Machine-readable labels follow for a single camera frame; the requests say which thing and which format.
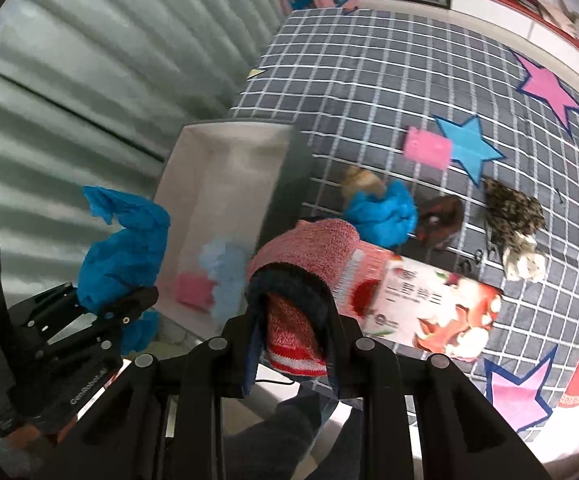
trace person's leg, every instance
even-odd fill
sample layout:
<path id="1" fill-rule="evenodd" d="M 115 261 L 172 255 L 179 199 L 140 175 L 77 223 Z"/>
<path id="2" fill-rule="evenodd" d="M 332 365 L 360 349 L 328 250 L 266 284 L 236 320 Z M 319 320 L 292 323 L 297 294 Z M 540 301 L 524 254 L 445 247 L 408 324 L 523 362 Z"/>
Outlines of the person's leg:
<path id="1" fill-rule="evenodd" d="M 305 480 L 359 480 L 363 412 L 352 409 L 332 449 Z"/>
<path id="2" fill-rule="evenodd" d="M 289 480 L 337 404 L 301 386 L 268 420 L 226 437 L 227 480 Z"/>

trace pink star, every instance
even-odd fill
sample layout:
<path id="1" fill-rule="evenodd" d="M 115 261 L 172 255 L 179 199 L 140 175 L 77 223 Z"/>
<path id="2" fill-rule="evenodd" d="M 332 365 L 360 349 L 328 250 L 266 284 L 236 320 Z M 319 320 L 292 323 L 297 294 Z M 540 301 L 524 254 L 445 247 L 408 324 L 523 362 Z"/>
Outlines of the pink star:
<path id="1" fill-rule="evenodd" d="M 547 380 L 556 347 L 524 377 L 516 377 L 491 361 L 485 360 L 487 398 L 514 431 L 526 430 L 552 414 L 540 391 Z"/>
<path id="2" fill-rule="evenodd" d="M 565 91 L 553 72 L 535 65 L 516 52 L 513 54 L 527 70 L 527 79 L 517 90 L 547 102 L 567 133 L 572 135 L 567 108 L 579 111 L 579 104 Z"/>

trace checkered tablecloth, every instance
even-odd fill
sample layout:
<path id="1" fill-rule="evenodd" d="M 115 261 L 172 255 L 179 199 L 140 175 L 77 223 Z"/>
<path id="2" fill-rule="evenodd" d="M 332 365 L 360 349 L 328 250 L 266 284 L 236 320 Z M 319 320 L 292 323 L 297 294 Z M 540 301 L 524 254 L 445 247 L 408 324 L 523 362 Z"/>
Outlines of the checkered tablecloth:
<path id="1" fill-rule="evenodd" d="M 522 376 L 557 346 L 542 391 L 556 406 L 579 360 L 579 113 L 568 112 L 569 137 L 546 104 L 516 91 L 525 70 L 508 47 L 420 16 L 297 11 L 259 66 L 266 71 L 248 81 L 232 115 L 290 121 L 310 136 L 316 160 L 304 215 L 340 214 L 350 164 L 402 180 L 416 202 L 455 194 L 465 202 L 465 222 L 448 250 L 427 253 L 415 240 L 401 249 L 445 270 L 486 248 L 483 186 L 458 164 L 439 171 L 406 160 L 403 141 L 409 126 L 439 133 L 434 116 L 461 123 L 479 115 L 484 137 L 507 157 L 486 162 L 483 174 L 543 206 L 547 228 L 537 240 L 547 279 L 507 282 L 498 257 L 472 262 L 473 276 L 499 286 L 504 301 L 482 357 L 457 365 L 484 391 L 483 357 Z M 579 93 L 564 87 L 579 102 Z M 320 380 L 314 388 L 328 389 Z M 408 409 L 415 424 L 412 399 Z M 522 436 L 532 440 L 538 431 Z"/>

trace star sticker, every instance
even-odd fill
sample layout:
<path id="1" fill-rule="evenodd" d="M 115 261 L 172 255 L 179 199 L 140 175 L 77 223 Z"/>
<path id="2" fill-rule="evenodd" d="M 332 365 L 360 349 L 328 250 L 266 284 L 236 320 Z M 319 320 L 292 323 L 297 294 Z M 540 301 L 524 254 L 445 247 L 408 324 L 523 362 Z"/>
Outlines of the star sticker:
<path id="1" fill-rule="evenodd" d="M 485 395 L 517 433 L 547 420 L 552 414 L 540 391 L 552 368 L 556 348 L 554 346 L 535 368 L 520 378 L 485 359 Z"/>
<path id="2" fill-rule="evenodd" d="M 474 115 L 463 124 L 449 119 L 434 117 L 442 134 L 452 142 L 451 158 L 459 162 L 474 186 L 480 185 L 483 164 L 488 160 L 506 158 L 501 152 L 483 139 L 480 117 Z"/>
<path id="3" fill-rule="evenodd" d="M 512 51 L 527 71 L 527 77 L 516 90 L 527 94 L 546 103 L 554 112 L 554 115 L 563 128 L 572 137 L 572 128 L 567 118 L 567 110 L 579 112 L 579 104 L 563 88 L 560 79 L 543 66 L 540 66 L 527 58 Z"/>

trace open box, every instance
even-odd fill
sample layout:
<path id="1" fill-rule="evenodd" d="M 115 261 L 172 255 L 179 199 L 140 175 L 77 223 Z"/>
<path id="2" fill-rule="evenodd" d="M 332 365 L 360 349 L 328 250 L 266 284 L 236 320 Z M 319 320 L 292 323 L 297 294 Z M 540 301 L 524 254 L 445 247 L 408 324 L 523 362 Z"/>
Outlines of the open box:
<path id="1" fill-rule="evenodd" d="M 173 282 L 201 271 L 203 245 L 228 238 L 253 255 L 298 221 L 311 149 L 293 125 L 255 120 L 189 124 L 170 155 L 154 202 L 170 215 L 156 309 L 200 338 L 220 333 L 210 312 L 178 303 Z"/>

